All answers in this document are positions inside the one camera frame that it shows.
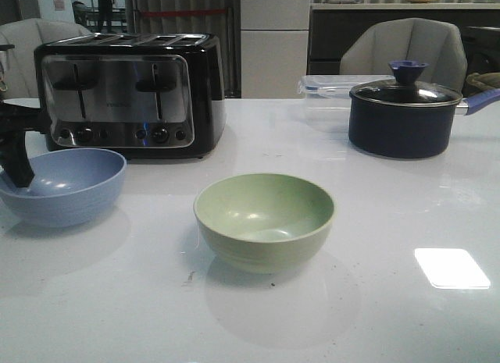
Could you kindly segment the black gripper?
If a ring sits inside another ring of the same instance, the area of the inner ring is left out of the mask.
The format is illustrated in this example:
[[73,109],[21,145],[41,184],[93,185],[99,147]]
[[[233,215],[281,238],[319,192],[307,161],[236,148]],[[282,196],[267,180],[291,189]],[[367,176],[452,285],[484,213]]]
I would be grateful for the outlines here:
[[48,133],[50,117],[46,111],[1,101],[1,167],[16,187],[29,187],[34,178],[24,131]]

